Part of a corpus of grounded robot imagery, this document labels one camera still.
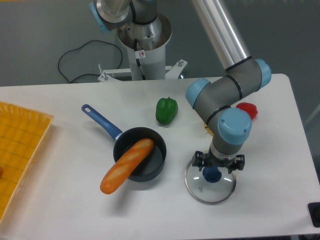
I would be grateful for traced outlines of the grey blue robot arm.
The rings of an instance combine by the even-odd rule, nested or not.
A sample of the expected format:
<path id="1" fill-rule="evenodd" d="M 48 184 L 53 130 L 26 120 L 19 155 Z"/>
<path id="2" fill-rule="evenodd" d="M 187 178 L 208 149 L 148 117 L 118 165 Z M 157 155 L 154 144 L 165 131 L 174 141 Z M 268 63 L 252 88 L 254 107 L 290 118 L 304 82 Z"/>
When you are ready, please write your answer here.
<path id="1" fill-rule="evenodd" d="M 252 59 L 223 1 L 194 0 L 192 5 L 226 72 L 215 82 L 200 78 L 186 90 L 188 103 L 213 132 L 208 153 L 197 151 L 192 165 L 242 170 L 245 159 L 239 150 L 252 122 L 233 104 L 267 85 L 271 70 L 263 60 Z M 128 48 L 133 80 L 160 80 L 167 75 L 164 57 L 154 53 L 169 41 L 172 31 L 156 1 L 94 0 L 89 7 L 99 28 L 117 30 Z"/>

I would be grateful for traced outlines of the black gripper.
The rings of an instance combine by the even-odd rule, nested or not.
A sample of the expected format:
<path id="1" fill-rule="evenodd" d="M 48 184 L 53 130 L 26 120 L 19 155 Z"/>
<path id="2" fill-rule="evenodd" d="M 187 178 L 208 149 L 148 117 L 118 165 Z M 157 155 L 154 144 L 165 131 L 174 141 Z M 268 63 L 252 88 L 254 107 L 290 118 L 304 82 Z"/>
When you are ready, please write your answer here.
<path id="1" fill-rule="evenodd" d="M 245 167 L 245 155 L 238 154 L 235 158 L 223 157 L 222 159 L 216 156 L 196 151 L 192 157 L 191 165 L 197 167 L 198 171 L 201 172 L 203 168 L 208 166 L 216 166 L 219 168 L 228 168 L 228 173 L 231 174 L 233 171 L 242 171 Z"/>

